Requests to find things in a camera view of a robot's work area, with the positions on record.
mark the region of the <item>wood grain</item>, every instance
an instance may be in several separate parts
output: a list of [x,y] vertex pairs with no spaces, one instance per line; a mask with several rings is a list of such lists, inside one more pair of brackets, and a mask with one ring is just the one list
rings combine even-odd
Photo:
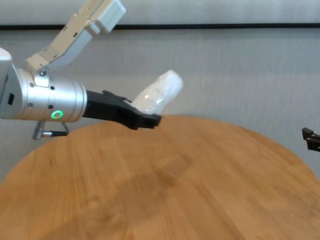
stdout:
[[238,126],[168,116],[53,140],[0,186],[0,240],[319,240],[320,184]]

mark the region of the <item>gray wall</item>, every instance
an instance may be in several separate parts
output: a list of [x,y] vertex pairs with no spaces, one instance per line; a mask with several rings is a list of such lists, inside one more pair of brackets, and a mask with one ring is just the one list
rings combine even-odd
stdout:
[[[46,46],[55,31],[0,32],[0,47],[17,66]],[[196,115],[244,126],[280,142],[320,177],[320,153],[306,150],[301,128],[320,132],[320,31],[237,29],[115,31],[89,44],[54,72],[92,91],[133,98],[169,69],[185,81],[167,114]],[[73,129],[95,123],[81,120]],[[0,177],[44,142],[34,122],[0,120]]]

